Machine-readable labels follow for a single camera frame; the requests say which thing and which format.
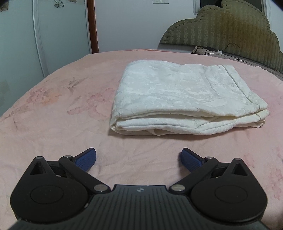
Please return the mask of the white textured pants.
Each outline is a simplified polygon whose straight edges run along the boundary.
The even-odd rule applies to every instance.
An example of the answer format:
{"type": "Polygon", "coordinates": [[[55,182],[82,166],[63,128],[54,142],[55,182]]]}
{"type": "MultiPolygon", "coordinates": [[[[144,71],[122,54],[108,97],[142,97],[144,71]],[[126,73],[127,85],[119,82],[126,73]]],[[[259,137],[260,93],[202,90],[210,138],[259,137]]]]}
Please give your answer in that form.
{"type": "Polygon", "coordinates": [[[138,60],[126,66],[110,129],[123,135],[213,135],[265,124],[267,103],[231,65],[138,60]]]}

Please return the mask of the pink floral bed blanket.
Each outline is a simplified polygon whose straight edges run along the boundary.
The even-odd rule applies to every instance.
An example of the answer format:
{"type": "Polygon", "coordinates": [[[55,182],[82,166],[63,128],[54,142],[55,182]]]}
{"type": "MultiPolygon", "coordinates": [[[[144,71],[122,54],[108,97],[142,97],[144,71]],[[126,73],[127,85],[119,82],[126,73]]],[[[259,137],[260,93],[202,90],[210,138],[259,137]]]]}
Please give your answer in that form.
{"type": "Polygon", "coordinates": [[[282,81],[268,71],[212,56],[155,50],[87,55],[53,72],[1,117],[1,229],[16,221],[10,195],[36,156],[58,160],[93,147],[90,174],[109,186],[171,185],[188,174],[178,154],[189,148],[221,162],[244,160],[268,196],[263,222],[282,227],[282,81]],[[179,64],[232,65],[268,104],[261,128],[235,128],[214,136],[123,136],[109,129],[112,103],[128,63],[164,60],[179,64]]]}

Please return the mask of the striped pillow at headboard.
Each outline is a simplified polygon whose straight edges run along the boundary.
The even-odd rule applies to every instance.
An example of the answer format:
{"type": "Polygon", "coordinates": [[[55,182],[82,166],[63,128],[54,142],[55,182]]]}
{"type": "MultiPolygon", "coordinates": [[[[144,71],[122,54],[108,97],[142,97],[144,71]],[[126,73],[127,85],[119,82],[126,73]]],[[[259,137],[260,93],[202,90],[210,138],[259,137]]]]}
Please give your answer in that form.
{"type": "Polygon", "coordinates": [[[279,78],[280,80],[282,80],[282,73],[280,73],[277,70],[274,70],[272,68],[269,68],[267,66],[264,66],[260,63],[254,62],[252,60],[248,60],[246,58],[243,57],[236,57],[236,56],[230,56],[224,53],[220,53],[218,51],[210,51],[204,47],[194,47],[192,54],[197,54],[197,55],[205,55],[205,56],[211,56],[211,57],[219,57],[219,58],[223,58],[223,59],[229,59],[229,60],[233,60],[233,61],[237,61],[243,64],[247,64],[253,67],[259,66],[262,69],[268,71],[269,73],[275,75],[277,78],[279,78]]]}

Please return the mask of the white floral wardrobe door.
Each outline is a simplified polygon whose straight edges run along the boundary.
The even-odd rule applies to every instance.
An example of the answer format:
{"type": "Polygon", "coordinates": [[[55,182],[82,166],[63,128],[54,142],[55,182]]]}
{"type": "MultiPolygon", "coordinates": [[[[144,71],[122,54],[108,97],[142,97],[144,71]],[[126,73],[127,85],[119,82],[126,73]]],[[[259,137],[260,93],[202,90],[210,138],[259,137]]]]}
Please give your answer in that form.
{"type": "Polygon", "coordinates": [[[1,112],[91,53],[86,1],[1,1],[1,112]]]}

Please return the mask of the olive green padded headboard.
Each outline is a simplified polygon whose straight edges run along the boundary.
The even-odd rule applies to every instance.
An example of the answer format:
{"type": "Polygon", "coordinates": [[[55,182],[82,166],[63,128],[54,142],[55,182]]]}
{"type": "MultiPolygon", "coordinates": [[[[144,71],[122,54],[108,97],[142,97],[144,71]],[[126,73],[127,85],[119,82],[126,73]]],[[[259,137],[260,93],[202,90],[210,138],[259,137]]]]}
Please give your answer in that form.
{"type": "Polygon", "coordinates": [[[162,36],[163,45],[211,47],[282,72],[279,40],[267,17],[251,5],[203,7],[194,19],[180,20],[162,36]]]}

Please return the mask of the brown wooden door frame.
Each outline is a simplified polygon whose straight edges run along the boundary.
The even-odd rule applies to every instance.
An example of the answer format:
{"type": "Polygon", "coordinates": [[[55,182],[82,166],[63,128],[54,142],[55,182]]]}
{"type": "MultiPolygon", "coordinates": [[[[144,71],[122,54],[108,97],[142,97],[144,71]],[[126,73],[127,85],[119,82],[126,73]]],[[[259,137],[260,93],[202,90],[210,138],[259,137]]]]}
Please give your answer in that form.
{"type": "Polygon", "coordinates": [[[94,54],[99,52],[97,29],[96,29],[95,2],[94,0],[87,0],[86,3],[87,3],[91,50],[92,53],[94,54]]]}

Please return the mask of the dark window with white frame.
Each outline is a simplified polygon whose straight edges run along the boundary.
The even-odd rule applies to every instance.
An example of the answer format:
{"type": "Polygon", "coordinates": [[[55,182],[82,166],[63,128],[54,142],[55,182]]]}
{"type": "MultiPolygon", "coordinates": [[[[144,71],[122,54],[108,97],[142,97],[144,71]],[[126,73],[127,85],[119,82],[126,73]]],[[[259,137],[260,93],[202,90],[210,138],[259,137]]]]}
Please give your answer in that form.
{"type": "Polygon", "coordinates": [[[193,1],[193,13],[196,15],[205,6],[214,5],[220,8],[229,8],[232,5],[243,3],[246,6],[249,4],[261,11],[265,16],[268,16],[267,3],[266,1],[213,1],[213,0],[196,0],[193,1]]]}

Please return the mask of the white wall socket left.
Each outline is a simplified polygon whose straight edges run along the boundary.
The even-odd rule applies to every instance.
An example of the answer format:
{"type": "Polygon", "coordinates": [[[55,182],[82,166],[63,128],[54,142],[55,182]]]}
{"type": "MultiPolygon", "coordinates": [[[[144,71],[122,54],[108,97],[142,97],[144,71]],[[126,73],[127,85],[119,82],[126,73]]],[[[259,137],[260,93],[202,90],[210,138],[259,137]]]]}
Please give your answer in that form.
{"type": "Polygon", "coordinates": [[[160,3],[161,3],[161,0],[152,0],[152,3],[153,3],[153,4],[160,4],[160,3]]]}

